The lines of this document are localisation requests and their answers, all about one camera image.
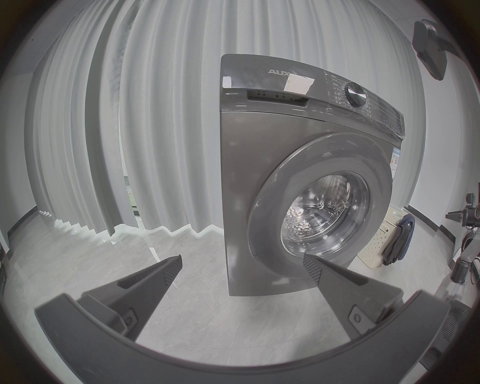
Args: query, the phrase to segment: aux logo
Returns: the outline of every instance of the aux logo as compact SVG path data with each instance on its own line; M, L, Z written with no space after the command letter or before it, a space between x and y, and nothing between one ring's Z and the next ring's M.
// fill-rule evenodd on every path
M282 76L290 76L290 72L279 71L279 70L275 70L275 69L269 70L268 73L274 73L276 75L282 75Z

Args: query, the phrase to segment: laundry basket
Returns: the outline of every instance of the laundry basket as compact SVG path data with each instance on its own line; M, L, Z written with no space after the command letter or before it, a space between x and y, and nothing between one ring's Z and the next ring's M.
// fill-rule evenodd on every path
M380 228L375 236L357 255L369 268L376 268L383 264L382 252L395 235L397 224L408 212L403 208L397 208L390 204Z

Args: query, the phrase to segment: front-load washing machine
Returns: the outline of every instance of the front-load washing machine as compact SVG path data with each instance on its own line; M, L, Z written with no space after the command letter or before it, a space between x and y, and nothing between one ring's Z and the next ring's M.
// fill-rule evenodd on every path
M334 73L228 54L220 137L228 289L259 296L312 288L305 253L350 265L387 212L405 127Z

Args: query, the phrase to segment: door glass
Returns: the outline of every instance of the door glass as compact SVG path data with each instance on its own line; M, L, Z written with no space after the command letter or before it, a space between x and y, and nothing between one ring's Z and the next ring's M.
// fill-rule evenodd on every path
M364 221L368 201L367 185L355 173L318 179L288 209L280 234L283 246L298 257L337 251Z

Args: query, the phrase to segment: dark cloth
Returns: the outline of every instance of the dark cloth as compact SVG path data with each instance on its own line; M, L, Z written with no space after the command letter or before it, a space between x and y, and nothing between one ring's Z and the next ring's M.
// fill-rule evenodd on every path
M389 265L402 260L407 253L408 246L412 240L413 230L415 228L415 217L413 215L405 215L397 224L395 235L392 241L382 252L384 265Z

